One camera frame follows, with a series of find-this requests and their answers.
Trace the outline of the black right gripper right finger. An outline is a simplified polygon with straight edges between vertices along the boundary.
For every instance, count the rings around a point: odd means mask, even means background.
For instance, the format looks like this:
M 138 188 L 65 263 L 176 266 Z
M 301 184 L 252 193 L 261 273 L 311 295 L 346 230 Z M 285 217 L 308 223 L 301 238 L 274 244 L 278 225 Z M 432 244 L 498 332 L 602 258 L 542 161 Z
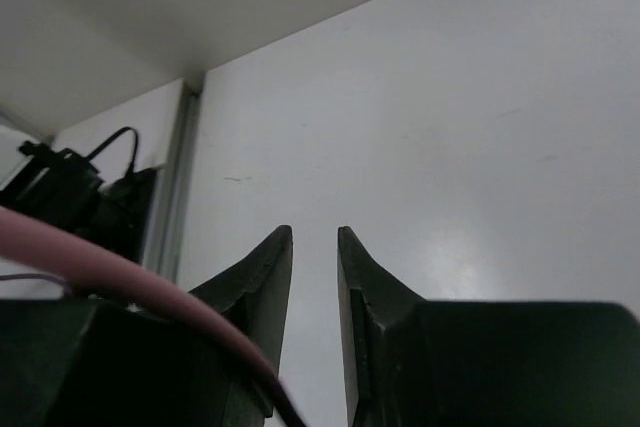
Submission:
M 639 323 L 606 302 L 427 300 L 337 234 L 352 426 L 635 426 Z

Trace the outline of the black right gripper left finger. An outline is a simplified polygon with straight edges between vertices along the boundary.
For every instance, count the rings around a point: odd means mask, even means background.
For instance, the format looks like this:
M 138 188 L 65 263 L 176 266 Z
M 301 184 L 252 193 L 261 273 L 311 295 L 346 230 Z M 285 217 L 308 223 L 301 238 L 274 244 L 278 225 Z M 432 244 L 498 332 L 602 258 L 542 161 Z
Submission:
M 279 370 L 293 266 L 293 232 L 281 225 L 246 257 L 191 294 L 219 312 Z M 265 420 L 273 404 L 224 350 L 194 346 L 196 408 L 202 420 Z

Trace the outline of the pink headphones with cable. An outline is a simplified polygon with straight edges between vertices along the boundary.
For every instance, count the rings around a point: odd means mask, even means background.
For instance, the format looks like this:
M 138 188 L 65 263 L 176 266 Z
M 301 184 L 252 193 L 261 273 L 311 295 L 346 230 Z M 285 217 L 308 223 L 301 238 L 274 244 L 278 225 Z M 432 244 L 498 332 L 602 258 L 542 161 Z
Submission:
M 221 314 L 170 281 L 84 239 L 1 209 L 1 255 L 89 290 L 106 290 L 204 335 L 230 353 L 269 397 L 282 422 L 304 420 L 262 351 Z

